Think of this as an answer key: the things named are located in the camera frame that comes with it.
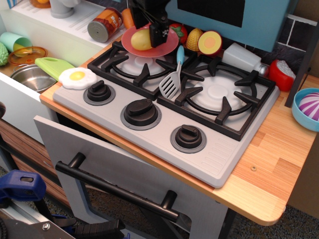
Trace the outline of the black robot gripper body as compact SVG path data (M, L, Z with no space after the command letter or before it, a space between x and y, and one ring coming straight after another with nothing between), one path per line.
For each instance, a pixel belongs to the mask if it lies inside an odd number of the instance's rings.
M129 0L128 6L135 28L139 29L150 23L163 34L168 33L168 16L165 10L168 3L168 0Z

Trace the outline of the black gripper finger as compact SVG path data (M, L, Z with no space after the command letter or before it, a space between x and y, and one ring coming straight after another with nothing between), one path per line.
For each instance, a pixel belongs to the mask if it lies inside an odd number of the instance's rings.
M152 23L149 26L152 48L156 48L167 41L169 26L165 24Z

